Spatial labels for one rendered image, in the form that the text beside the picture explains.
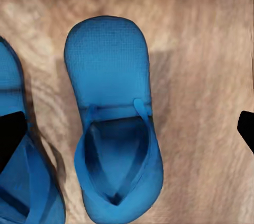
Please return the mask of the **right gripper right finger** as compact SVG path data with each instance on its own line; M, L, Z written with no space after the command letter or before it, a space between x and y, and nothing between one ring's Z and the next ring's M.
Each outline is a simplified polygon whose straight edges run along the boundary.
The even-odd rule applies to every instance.
M241 111L237 130L254 153L254 113Z

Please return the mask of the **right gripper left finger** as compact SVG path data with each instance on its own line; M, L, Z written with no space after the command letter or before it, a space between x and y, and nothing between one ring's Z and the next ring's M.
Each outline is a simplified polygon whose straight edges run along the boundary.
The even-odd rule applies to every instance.
M27 121L22 111L0 117L0 174L27 130Z

